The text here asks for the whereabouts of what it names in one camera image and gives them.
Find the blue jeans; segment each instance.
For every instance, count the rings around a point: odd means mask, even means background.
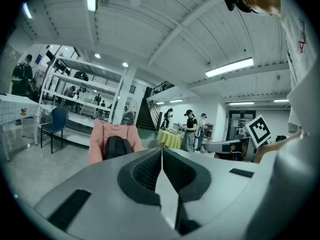
[[[204,140],[204,136],[205,136],[205,131],[201,130],[200,131],[200,136],[198,137],[198,148],[196,149],[197,151],[201,150],[202,141]]]

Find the red writing on shirt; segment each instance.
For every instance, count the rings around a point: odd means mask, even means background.
[[[303,54],[304,45],[307,43],[307,38],[306,38],[306,24],[303,21],[301,21],[301,23],[302,23],[301,33],[302,33],[303,41],[299,41],[299,45],[300,45],[300,53]]]

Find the stair railing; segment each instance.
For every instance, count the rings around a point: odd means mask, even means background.
[[[153,101],[149,101],[149,105],[150,105],[150,114],[152,113],[155,120],[156,120],[156,132],[159,132],[159,128],[161,125],[161,119],[162,119],[162,112],[158,113],[155,104],[153,103]]]

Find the yellow tablecloth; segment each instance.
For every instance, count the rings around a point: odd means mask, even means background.
[[[169,131],[163,131],[158,141],[158,146],[165,144],[166,147],[171,149],[180,149],[181,136],[180,134],[174,134]]]

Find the door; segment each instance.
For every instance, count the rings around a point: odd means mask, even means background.
[[[227,141],[232,141],[237,135],[237,129],[243,128],[246,124],[256,118],[255,110],[231,110],[229,112]]]

